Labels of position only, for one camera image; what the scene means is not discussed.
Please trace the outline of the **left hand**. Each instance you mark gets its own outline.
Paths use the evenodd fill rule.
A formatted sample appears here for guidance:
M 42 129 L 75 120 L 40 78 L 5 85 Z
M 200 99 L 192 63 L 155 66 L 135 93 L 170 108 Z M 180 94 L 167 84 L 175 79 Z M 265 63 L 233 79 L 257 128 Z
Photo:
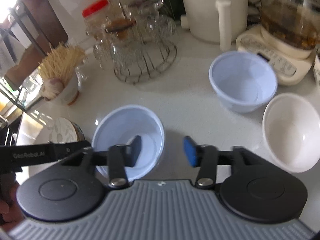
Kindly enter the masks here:
M 1 228 L 4 231 L 10 231 L 24 220 L 16 198 L 19 186 L 16 174 L 1 175 Z

